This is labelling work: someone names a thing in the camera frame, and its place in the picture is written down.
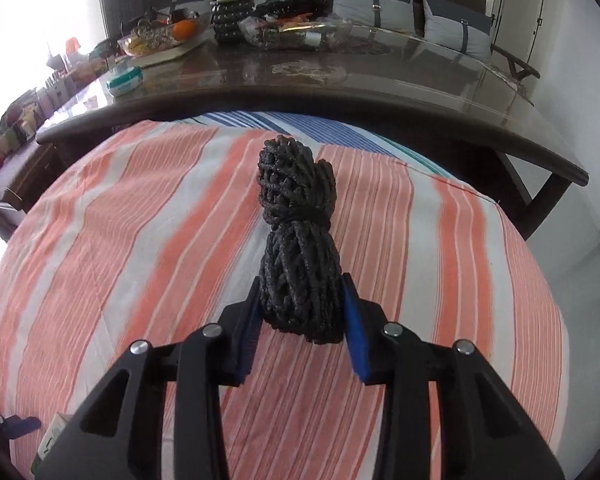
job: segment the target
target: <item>orange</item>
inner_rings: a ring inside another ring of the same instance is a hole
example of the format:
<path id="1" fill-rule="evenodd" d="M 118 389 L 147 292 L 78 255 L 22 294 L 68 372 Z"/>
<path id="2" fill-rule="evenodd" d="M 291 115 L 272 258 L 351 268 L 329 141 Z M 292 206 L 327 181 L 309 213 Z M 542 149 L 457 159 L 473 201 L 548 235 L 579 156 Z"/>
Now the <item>orange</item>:
<path id="1" fill-rule="evenodd" d="M 187 41 L 196 31 L 196 22 L 193 20 L 182 20 L 173 25 L 171 34 L 176 41 Z"/>

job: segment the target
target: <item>mattress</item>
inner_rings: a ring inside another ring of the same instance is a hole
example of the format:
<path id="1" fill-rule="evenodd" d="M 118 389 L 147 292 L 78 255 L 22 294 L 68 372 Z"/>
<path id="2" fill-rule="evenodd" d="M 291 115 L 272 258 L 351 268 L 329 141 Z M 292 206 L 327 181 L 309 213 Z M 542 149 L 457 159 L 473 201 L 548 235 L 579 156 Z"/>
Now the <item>mattress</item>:
<path id="1" fill-rule="evenodd" d="M 499 206 L 369 132 L 235 112 L 117 133 L 14 233 L 0 264 L 0 410 L 43 423 L 12 443 L 20 471 L 54 414 L 73 413 L 131 342 L 182 340 L 246 297 L 270 229 L 257 200 L 258 152 L 278 132 L 333 165 L 331 234 L 360 297 L 424 340 L 474 341 L 556 449 L 568 337 Z M 251 375 L 222 390 L 221 407 L 233 479 L 371 478 L 382 388 L 358 382 L 343 344 L 314 346 L 264 325 Z M 437 478 L 435 410 L 431 423 Z M 170 390 L 165 479 L 172 453 Z"/>

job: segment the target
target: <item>blue striped fabric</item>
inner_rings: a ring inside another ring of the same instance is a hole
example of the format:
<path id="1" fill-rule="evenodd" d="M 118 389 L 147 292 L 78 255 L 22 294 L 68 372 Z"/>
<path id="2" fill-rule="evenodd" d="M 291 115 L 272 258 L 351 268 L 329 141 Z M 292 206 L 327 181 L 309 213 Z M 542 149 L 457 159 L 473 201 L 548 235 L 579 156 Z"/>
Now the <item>blue striped fabric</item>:
<path id="1" fill-rule="evenodd" d="M 283 112 L 210 112 L 180 122 L 190 124 L 222 124 L 243 128 L 261 128 L 279 134 L 292 135 L 298 130 L 317 142 L 338 144 L 372 153 L 400 158 L 408 164 L 421 168 L 427 173 L 445 178 L 454 178 L 435 162 L 392 140 L 377 136 L 366 130 L 348 124 L 320 117 Z"/>

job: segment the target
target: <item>striped bed sheet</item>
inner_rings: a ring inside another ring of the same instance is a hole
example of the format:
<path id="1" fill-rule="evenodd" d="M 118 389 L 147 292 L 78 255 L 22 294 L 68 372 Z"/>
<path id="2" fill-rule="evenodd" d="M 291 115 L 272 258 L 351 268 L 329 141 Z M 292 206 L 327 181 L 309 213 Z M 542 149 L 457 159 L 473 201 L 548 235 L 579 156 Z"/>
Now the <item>striped bed sheet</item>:
<path id="1" fill-rule="evenodd" d="M 331 233 L 360 296 L 424 340 L 475 341 L 555 450 L 568 337 L 498 205 L 394 153 L 324 143 L 299 128 L 294 135 L 333 165 Z M 0 264 L 5 415 L 38 416 L 44 431 L 56 412 L 75 411 L 132 341 L 182 340 L 246 297 L 269 231 L 254 177 L 271 137 L 261 128 L 143 121 L 51 186 Z M 371 478 L 382 388 L 362 387 L 344 344 L 314 346 L 265 325 L 251 375 L 224 389 L 221 405 L 233 479 Z M 438 478 L 435 410 L 431 423 Z M 172 437 L 170 390 L 165 479 L 173 478 Z M 40 438 L 12 443 L 24 474 Z"/>
<path id="2" fill-rule="evenodd" d="M 285 112 L 213 112 L 179 122 L 209 126 L 262 128 L 283 135 L 306 135 L 318 142 L 349 146 L 366 152 L 394 156 L 425 173 L 447 178 L 454 176 L 432 160 L 397 142 L 385 139 L 351 124 L 304 114 Z"/>

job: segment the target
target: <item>box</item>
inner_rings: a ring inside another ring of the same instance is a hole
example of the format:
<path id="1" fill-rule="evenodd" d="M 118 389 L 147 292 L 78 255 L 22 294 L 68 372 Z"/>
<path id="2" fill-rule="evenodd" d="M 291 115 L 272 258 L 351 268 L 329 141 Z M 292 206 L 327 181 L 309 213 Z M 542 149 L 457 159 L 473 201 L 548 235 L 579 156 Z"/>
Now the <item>box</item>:
<path id="1" fill-rule="evenodd" d="M 44 459 L 49 450 L 53 447 L 53 444 L 58 440 L 60 433 L 62 430 L 66 428 L 66 425 L 71 420 L 71 415 L 64 415 L 62 413 L 56 413 L 54 415 L 51 424 L 46 429 L 45 436 L 42 438 L 42 442 L 40 442 L 40 446 L 38 447 L 38 452 L 31 463 L 31 472 L 33 475 L 36 475 L 38 471 L 38 466 L 40 462 Z"/>

